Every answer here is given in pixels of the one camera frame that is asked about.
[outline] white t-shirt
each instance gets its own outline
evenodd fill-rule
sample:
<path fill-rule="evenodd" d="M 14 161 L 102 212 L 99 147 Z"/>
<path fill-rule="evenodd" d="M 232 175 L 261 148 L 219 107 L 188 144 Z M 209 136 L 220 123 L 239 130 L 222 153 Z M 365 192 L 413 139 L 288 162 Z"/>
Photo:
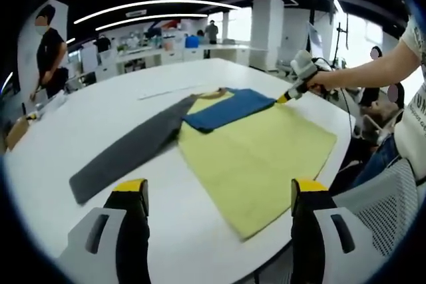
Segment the white t-shirt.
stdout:
<path fill-rule="evenodd" d="M 401 39 L 421 59 L 425 82 L 419 83 L 419 91 L 395 127 L 395 143 L 399 154 L 410 161 L 416 179 L 421 179 L 426 176 L 426 35 L 411 18 Z"/>

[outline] blue container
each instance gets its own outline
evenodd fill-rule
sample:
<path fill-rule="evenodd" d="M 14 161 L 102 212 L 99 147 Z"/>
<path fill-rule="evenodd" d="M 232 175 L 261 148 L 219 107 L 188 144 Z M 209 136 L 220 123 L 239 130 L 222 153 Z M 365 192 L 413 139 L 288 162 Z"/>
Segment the blue container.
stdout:
<path fill-rule="evenodd" d="M 198 48 L 200 40 L 197 36 L 189 36 L 185 39 L 185 48 Z"/>

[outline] hand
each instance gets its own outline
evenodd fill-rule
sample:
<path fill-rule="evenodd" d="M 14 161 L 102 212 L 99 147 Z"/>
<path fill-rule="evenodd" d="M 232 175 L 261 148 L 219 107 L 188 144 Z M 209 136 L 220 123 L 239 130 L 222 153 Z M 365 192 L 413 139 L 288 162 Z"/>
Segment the hand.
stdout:
<path fill-rule="evenodd" d="M 30 101 L 32 101 L 32 102 L 34 102 L 34 100 L 35 100 L 35 91 L 34 91 L 34 92 L 32 92 L 32 93 L 29 95 L 29 100 L 30 100 Z"/>
<path fill-rule="evenodd" d="M 42 84 L 47 84 L 53 76 L 53 72 L 52 71 L 46 71 L 45 75 L 43 76 L 43 79 L 41 79 L 41 83 Z"/>
<path fill-rule="evenodd" d="M 311 80 L 308 81 L 308 87 L 322 85 L 330 91 L 331 89 L 337 88 L 336 83 L 336 72 L 324 72 L 319 71 Z"/>

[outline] jeans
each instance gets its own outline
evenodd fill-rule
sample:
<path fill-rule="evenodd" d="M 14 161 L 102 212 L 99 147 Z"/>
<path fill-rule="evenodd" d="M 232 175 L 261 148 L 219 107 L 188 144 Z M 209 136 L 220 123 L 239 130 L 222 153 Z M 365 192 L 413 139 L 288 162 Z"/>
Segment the jeans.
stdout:
<path fill-rule="evenodd" d="M 395 145 L 393 134 L 388 136 L 380 147 L 373 154 L 365 168 L 353 181 L 351 188 L 360 186 L 362 183 L 370 181 L 372 178 L 378 176 L 384 169 L 391 166 L 396 161 L 400 160 L 401 156 Z"/>

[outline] yellow cloth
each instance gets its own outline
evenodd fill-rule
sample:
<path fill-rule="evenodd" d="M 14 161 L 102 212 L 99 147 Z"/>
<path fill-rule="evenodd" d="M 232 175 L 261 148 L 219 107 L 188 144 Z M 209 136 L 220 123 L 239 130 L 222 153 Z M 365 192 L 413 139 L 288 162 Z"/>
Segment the yellow cloth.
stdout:
<path fill-rule="evenodd" d="M 231 95 L 198 99 L 189 114 Z M 335 141 L 334 134 L 279 104 L 209 134 L 183 122 L 179 136 L 189 166 L 242 239 L 290 207 L 291 180 L 315 179 Z"/>

